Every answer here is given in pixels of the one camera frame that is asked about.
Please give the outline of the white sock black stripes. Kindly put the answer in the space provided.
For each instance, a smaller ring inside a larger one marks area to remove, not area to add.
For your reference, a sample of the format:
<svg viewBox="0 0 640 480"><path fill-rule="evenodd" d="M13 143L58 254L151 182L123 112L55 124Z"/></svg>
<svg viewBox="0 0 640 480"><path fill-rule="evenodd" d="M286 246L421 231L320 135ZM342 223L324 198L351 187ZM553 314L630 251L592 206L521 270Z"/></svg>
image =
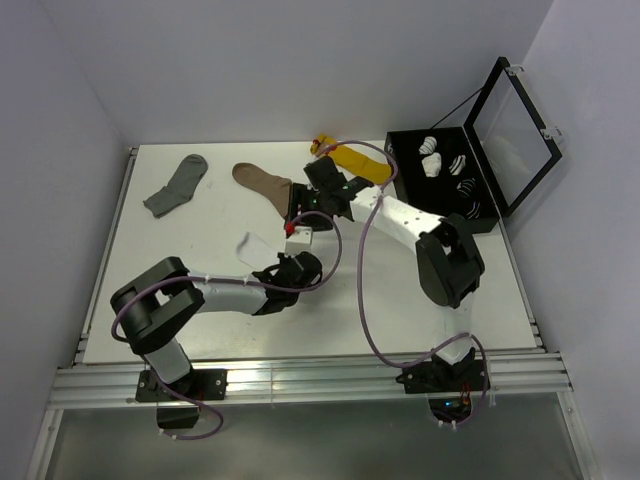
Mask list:
<svg viewBox="0 0 640 480"><path fill-rule="evenodd" d="M278 253L253 232L244 234L235 252L239 261L256 271L262 271L278 261Z"/></svg>

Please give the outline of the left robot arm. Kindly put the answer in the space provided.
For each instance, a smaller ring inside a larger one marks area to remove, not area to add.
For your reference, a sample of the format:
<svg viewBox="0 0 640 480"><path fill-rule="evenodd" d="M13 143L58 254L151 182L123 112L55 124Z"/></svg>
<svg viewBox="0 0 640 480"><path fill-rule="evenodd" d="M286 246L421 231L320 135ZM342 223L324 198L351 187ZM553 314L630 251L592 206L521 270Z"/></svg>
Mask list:
<svg viewBox="0 0 640 480"><path fill-rule="evenodd" d="M183 399L195 375L176 335L194 315L279 313L321 279L322 264L309 252L280 254L276 264L246 277L198 276L180 258L167 257L112 295L111 334L152 367L164 393Z"/></svg>

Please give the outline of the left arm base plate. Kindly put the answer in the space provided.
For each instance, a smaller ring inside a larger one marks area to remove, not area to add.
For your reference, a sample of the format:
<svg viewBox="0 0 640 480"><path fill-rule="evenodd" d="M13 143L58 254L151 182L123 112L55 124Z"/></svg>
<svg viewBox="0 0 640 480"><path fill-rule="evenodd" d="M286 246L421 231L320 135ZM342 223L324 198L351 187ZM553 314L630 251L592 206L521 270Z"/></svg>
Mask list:
<svg viewBox="0 0 640 480"><path fill-rule="evenodd" d="M225 369L195 369L184 378L169 384L168 387L191 399L198 401L223 400L227 387L227 371ZM178 401L162 387L152 370L140 373L135 401L139 403L156 403Z"/></svg>

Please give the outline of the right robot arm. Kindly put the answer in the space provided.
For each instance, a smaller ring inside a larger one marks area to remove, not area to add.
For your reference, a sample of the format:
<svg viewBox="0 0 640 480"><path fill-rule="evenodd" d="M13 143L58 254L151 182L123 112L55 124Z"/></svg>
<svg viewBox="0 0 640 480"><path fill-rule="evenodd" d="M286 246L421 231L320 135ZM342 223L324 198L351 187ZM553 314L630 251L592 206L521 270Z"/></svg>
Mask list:
<svg viewBox="0 0 640 480"><path fill-rule="evenodd" d="M356 292L359 317L373 353L390 364L371 335L364 303L365 243L372 228L398 241L415 254L420 287L439 309L436 345L429 356L435 383L452 390L468 374L480 345L471 334L471 307L485 264L479 249L458 214L442 217L421 211L384 193L383 185L355 176L348 179L327 156L307 164L307 185L294 183L288 194L287 220L310 211L329 219L345 218L362 225L357 251Z"/></svg>

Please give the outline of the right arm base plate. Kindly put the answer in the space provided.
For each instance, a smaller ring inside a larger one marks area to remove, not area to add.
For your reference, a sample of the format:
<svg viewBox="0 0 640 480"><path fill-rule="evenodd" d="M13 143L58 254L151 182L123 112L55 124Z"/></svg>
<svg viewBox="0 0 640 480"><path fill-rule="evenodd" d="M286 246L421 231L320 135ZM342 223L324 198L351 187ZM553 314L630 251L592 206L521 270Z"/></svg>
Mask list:
<svg viewBox="0 0 640 480"><path fill-rule="evenodd" d="M403 369L395 381L404 388L406 394L461 393L464 388L471 392L482 392L485 387L491 386L481 360L449 365L434 359Z"/></svg>

